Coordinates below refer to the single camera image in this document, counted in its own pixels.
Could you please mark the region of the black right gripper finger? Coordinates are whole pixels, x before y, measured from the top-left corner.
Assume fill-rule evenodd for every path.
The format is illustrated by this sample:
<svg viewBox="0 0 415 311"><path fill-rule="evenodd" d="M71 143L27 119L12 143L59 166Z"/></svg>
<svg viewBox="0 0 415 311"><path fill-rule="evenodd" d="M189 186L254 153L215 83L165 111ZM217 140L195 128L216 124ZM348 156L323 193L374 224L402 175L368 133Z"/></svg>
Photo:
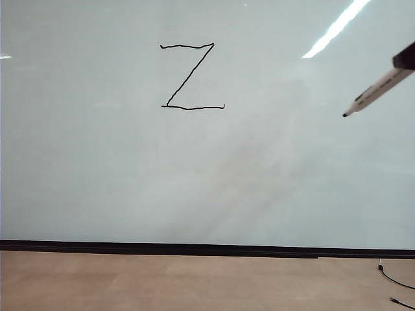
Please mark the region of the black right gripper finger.
<svg viewBox="0 0 415 311"><path fill-rule="evenodd" d="M415 42L393 56L392 64L397 69L415 70Z"/></svg>

